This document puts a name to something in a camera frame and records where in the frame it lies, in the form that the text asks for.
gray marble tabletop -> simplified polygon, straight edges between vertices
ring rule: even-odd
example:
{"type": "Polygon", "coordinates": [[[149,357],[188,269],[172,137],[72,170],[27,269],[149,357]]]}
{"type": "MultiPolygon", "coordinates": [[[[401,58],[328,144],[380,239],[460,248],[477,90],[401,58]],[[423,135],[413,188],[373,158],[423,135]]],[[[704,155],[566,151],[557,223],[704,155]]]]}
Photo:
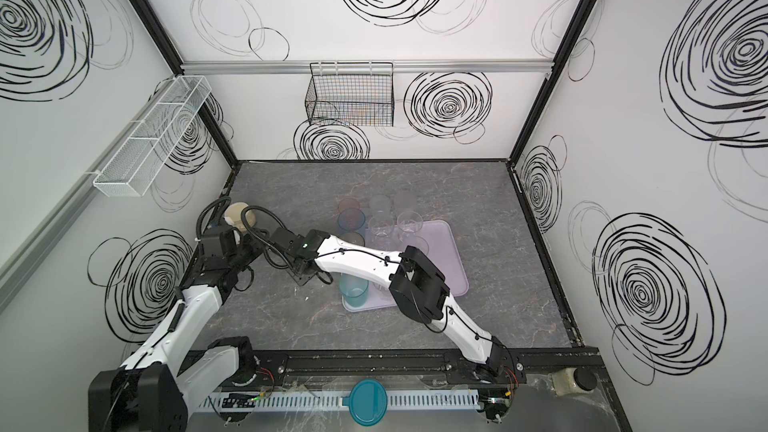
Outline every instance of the gray marble tabletop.
{"type": "MultiPolygon", "coordinates": [[[[425,220],[451,226],[469,281],[469,292],[456,301],[478,325],[510,348],[570,345],[502,162],[247,163],[230,195],[272,210],[303,235],[311,228],[338,233],[336,209],[344,197],[367,206],[375,194],[403,189],[417,195],[425,220]]],[[[261,214],[259,221],[262,228],[276,226],[261,214]]],[[[314,278],[298,287],[264,258],[252,266],[254,284],[232,293],[196,348],[234,335],[247,335],[255,349],[455,347],[397,307],[348,312],[336,283],[314,278]]]]}

pink plastic tray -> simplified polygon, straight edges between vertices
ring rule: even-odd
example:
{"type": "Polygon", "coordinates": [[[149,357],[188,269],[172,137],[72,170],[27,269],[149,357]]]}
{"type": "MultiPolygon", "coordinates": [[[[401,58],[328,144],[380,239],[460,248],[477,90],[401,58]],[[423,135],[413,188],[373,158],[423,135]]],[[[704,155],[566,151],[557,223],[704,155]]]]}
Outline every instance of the pink plastic tray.
{"type": "MultiPolygon", "coordinates": [[[[427,257],[446,276],[446,284],[451,288],[454,297],[464,295],[469,291],[469,282],[464,272],[462,259],[458,256],[456,241],[453,239],[451,226],[444,220],[430,220],[424,222],[424,226],[417,234],[429,244],[427,257]]],[[[366,230],[366,246],[372,240],[370,232],[366,230]]],[[[344,299],[344,308],[350,312],[367,311],[374,308],[391,307],[395,299],[389,290],[381,290],[373,283],[368,287],[368,298],[360,307],[352,307],[344,299]]]]}

beige round object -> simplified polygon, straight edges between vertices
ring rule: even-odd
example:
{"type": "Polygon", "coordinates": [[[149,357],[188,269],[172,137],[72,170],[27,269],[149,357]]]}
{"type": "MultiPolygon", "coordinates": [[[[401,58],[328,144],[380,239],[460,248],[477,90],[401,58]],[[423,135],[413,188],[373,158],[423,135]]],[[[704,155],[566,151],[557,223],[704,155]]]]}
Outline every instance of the beige round object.
{"type": "MultiPolygon", "coordinates": [[[[227,222],[232,222],[232,225],[237,227],[238,230],[241,232],[246,232],[245,226],[243,225],[243,221],[240,220],[240,216],[243,213],[243,209],[247,207],[248,204],[244,202],[236,202],[232,204],[231,206],[227,207],[224,211],[225,218],[228,218],[229,220],[227,222]]],[[[245,214],[246,218],[248,219],[248,224],[251,226],[256,225],[256,212],[253,210],[249,210],[245,214]]]]}

white mesh basket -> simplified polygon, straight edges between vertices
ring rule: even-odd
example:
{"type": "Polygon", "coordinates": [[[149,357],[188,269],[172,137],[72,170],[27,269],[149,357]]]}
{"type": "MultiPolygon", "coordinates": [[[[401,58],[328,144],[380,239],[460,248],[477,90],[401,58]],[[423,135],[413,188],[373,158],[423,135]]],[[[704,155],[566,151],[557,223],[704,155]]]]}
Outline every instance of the white mesh basket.
{"type": "Polygon", "coordinates": [[[209,94],[205,77],[175,77],[96,176],[94,187],[107,197],[143,196],[209,94]]]}

teal round lid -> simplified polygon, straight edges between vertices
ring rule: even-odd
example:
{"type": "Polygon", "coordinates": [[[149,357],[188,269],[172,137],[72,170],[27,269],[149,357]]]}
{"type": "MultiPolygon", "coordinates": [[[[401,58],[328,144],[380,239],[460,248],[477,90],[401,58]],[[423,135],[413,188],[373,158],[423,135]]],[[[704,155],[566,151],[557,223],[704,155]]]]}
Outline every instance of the teal round lid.
{"type": "Polygon", "coordinates": [[[350,393],[350,414],[360,425],[376,425],[386,413],[386,390],[378,380],[365,379],[350,393]]]}

